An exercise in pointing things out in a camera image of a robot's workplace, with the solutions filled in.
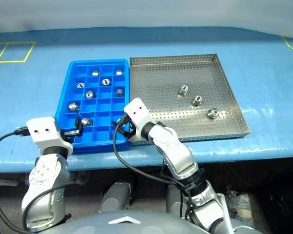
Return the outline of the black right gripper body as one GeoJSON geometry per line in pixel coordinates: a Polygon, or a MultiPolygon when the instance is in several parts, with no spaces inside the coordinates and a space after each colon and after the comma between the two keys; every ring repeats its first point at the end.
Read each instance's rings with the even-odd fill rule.
{"type": "Polygon", "coordinates": [[[121,127],[124,129],[124,127],[128,126],[128,132],[132,133],[132,137],[135,136],[136,135],[136,126],[133,124],[132,119],[129,117],[128,114],[124,114],[123,116],[126,116],[126,125],[121,126],[121,127]]]}

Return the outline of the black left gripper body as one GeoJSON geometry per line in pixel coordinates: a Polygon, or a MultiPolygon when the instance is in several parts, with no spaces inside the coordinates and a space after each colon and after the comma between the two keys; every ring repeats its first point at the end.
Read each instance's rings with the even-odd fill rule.
{"type": "Polygon", "coordinates": [[[64,132],[65,132],[64,130],[60,131],[61,138],[66,142],[73,143],[75,137],[74,136],[73,137],[65,137],[64,132]]]}

